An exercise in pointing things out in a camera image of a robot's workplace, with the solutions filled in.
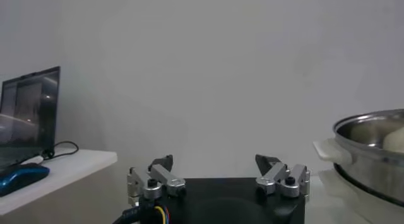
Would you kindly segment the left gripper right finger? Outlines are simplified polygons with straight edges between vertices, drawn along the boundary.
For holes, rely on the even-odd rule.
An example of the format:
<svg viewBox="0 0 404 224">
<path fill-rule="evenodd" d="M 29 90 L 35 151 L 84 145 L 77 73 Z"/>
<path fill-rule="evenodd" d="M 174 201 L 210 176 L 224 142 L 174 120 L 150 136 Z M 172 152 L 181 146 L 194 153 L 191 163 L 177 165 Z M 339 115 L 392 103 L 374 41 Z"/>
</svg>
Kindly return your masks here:
<svg viewBox="0 0 404 224">
<path fill-rule="evenodd" d="M 261 173 L 256 178 L 256 192 L 260 199 L 276 192 L 290 199 L 309 198 L 311 173 L 305 165 L 296 164 L 290 168 L 277 157 L 264 155 L 256 155 L 255 161 Z"/>
</svg>

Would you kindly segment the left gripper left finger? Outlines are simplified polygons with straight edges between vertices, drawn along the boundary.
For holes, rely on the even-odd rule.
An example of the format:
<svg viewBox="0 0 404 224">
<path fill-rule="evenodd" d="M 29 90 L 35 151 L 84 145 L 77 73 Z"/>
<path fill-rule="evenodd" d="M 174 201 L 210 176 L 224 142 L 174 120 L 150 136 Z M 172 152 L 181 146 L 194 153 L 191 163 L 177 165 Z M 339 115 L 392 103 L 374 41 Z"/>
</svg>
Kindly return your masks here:
<svg viewBox="0 0 404 224">
<path fill-rule="evenodd" d="M 134 167 L 127 174 L 128 203 L 131 206 L 140 205 L 140 199 L 156 201 L 166 195 L 184 197 L 186 181 L 171 173 L 174 164 L 173 155 L 154 159 L 146 170 Z"/>
</svg>

